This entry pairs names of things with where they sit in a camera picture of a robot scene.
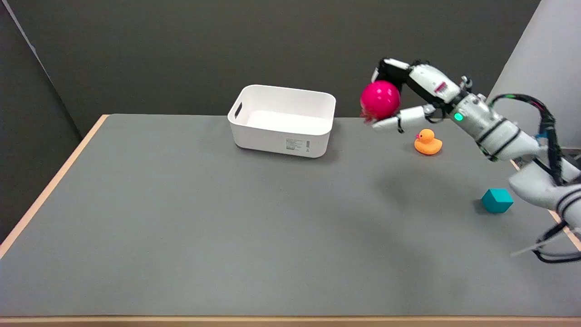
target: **teal cube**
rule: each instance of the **teal cube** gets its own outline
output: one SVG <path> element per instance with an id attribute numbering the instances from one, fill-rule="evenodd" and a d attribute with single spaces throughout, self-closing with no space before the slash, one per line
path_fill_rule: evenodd
<path id="1" fill-rule="evenodd" d="M 513 200 L 506 189 L 488 189 L 482 197 L 484 208 L 493 214 L 502 214 L 510 208 Z"/>

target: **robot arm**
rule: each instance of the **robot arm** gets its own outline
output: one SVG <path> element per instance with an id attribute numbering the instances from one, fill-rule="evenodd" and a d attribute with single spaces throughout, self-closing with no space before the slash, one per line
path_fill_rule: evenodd
<path id="1" fill-rule="evenodd" d="M 556 232 L 567 224 L 571 228 L 581 228 L 581 183 L 574 182 L 580 179 L 581 172 L 561 158 L 558 145 L 540 146 L 535 138 L 492 110 L 496 99 L 486 105 L 484 96 L 471 93 L 470 79 L 463 76 L 458 86 L 428 62 L 416 61 L 409 65 L 383 58 L 371 78 L 372 82 L 375 80 L 386 80 L 400 91 L 406 84 L 428 104 L 400 110 L 395 116 L 374 123 L 374 130 L 397 129 L 402 133 L 408 127 L 423 124 L 440 109 L 443 115 L 450 116 L 452 122 L 476 141 L 489 159 L 508 161 L 523 155 L 534 156 L 536 159 L 533 162 L 509 178 L 511 188 L 526 202 L 557 212 L 564 223 Z M 528 102 L 540 111 L 544 108 L 536 99 Z M 550 119 L 541 120 L 541 123 L 554 123 L 548 111 L 545 113 L 548 114 L 545 117 Z M 553 133 L 553 142 L 556 143 L 554 125 L 549 124 L 546 130 Z M 554 147 L 558 148 L 557 154 L 553 151 Z M 549 237 L 552 235 L 547 232 L 539 241 Z"/>

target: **white storage bin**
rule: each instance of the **white storage bin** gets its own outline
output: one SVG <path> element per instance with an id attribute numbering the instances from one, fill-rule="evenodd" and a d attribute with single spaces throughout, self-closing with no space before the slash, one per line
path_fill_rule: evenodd
<path id="1" fill-rule="evenodd" d="M 328 93 L 250 85 L 228 121 L 241 148 L 317 158 L 327 150 L 335 102 Z"/>

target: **black cable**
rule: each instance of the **black cable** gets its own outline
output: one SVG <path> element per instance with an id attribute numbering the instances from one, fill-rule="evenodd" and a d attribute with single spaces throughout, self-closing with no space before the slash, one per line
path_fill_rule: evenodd
<path id="1" fill-rule="evenodd" d="M 550 169 L 550 175 L 555 181 L 557 186 L 563 185 L 563 177 L 561 176 L 562 163 L 561 158 L 563 157 L 563 152 L 559 146 L 557 140 L 557 131 L 555 129 L 555 117 L 549 112 L 547 106 L 545 106 L 537 98 L 531 97 L 526 94 L 500 94 L 488 105 L 490 109 L 494 106 L 494 103 L 499 99 L 513 99 L 517 101 L 526 102 L 539 110 L 539 115 L 541 116 L 541 121 L 539 123 L 539 134 L 547 135 L 548 139 L 548 164 Z"/>
<path id="2" fill-rule="evenodd" d="M 444 110 L 443 107 L 440 107 L 440 113 L 442 114 L 442 117 L 439 120 L 432 120 L 432 117 L 434 116 L 434 113 L 436 113 L 435 111 L 432 112 L 429 116 L 426 116 L 426 120 L 430 123 L 430 124 L 438 124 L 444 121 L 444 119 L 446 118 L 446 111 Z"/>
<path id="3" fill-rule="evenodd" d="M 403 128 L 401 128 L 401 116 L 400 115 L 397 116 L 397 131 L 400 134 L 403 133 Z"/>
<path id="4" fill-rule="evenodd" d="M 539 239 L 537 243 L 546 241 L 557 233 L 563 230 L 568 225 L 566 221 L 561 221 L 555 224 L 551 229 L 545 232 Z M 546 264 L 564 264 L 567 262 L 581 261 L 581 252 L 576 253 L 550 253 L 543 251 L 543 246 L 539 246 L 537 249 L 533 250 L 533 253 L 537 258 Z"/>

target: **black band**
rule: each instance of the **black band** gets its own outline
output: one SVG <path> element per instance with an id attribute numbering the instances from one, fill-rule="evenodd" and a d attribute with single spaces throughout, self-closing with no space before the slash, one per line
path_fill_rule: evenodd
<path id="1" fill-rule="evenodd" d="M 506 142 L 503 144 L 503 146 L 502 146 L 502 147 L 500 147 L 498 150 L 496 150 L 496 151 L 495 151 L 495 152 L 492 154 L 492 156 L 493 156 L 493 157 L 496 157 L 496 155 L 497 155 L 497 154 L 499 154 L 499 153 L 500 153 L 500 151 L 504 150 L 504 148 L 505 148 L 505 147 L 508 147 L 508 145 L 509 145 L 509 144 L 511 144 L 511 143 L 512 143 L 512 141 L 514 141 L 514 140 L 515 140 L 515 139 L 518 137 L 518 134 L 520 134 L 521 132 L 522 132 L 522 130 L 521 130 L 521 129 L 518 129 L 518 131 L 517 131 L 517 132 L 516 132 L 516 133 L 515 133 L 515 134 L 514 134 L 514 135 L 513 135 L 511 138 L 509 138 L 509 139 L 508 139 L 508 141 L 506 141 Z"/>
<path id="2" fill-rule="evenodd" d="M 439 106 L 439 107 L 446 105 L 444 100 L 432 95 L 423 86 L 419 85 L 418 82 L 416 82 L 414 79 L 412 79 L 410 76 L 406 77 L 406 84 L 414 93 L 419 95 L 419 97 L 424 99 L 424 101 L 426 101 L 427 103 L 434 105 L 434 106 Z"/>
<path id="3" fill-rule="evenodd" d="M 394 84 L 397 89 L 401 92 L 401 85 L 406 82 L 406 78 L 410 74 L 409 68 L 400 68 L 397 66 L 390 65 L 385 61 L 391 58 L 381 58 L 377 64 L 377 78 L 376 81 L 386 80 Z"/>
<path id="4" fill-rule="evenodd" d="M 460 102 L 462 102 L 462 100 L 464 98 L 466 98 L 468 96 L 468 92 L 465 90 L 460 91 L 460 93 L 458 93 L 458 95 L 456 95 L 451 101 L 450 104 L 452 106 L 457 106 L 458 104 L 460 104 Z"/>
<path id="5" fill-rule="evenodd" d="M 476 141 L 476 143 L 478 143 L 478 144 L 482 143 L 482 141 L 484 141 L 488 137 L 488 135 L 490 135 L 495 129 L 497 129 L 502 123 L 504 123 L 506 121 L 507 121 L 507 119 L 502 117 L 502 119 L 500 119 L 498 122 L 496 122 L 496 124 L 494 124 L 494 126 L 492 126 L 492 128 L 489 129 L 486 133 L 484 133 L 483 136 L 480 136 L 478 138 L 478 140 Z"/>
<path id="6" fill-rule="evenodd" d="M 400 134 L 403 133 L 403 128 L 401 128 L 401 117 L 400 117 L 400 115 L 397 116 L 397 131 L 400 132 Z"/>
<path id="7" fill-rule="evenodd" d="M 571 202 L 567 203 L 565 208 L 563 208 L 563 211 L 561 211 L 561 219 L 563 219 L 563 221 L 565 220 L 565 213 L 567 212 L 567 209 L 569 209 L 571 205 L 573 205 L 575 202 L 579 200 L 581 200 L 581 196 L 577 196 L 576 198 L 572 199 Z"/>
<path id="8" fill-rule="evenodd" d="M 581 189 L 578 190 L 572 190 L 571 192 L 565 194 L 560 200 L 559 202 L 557 202 L 557 206 L 555 207 L 555 210 L 557 212 L 561 212 L 561 210 L 559 210 L 559 207 L 561 206 L 561 204 L 563 204 L 563 201 L 565 201 L 565 199 L 567 199 L 569 196 L 572 196 L 575 193 L 581 192 Z"/>

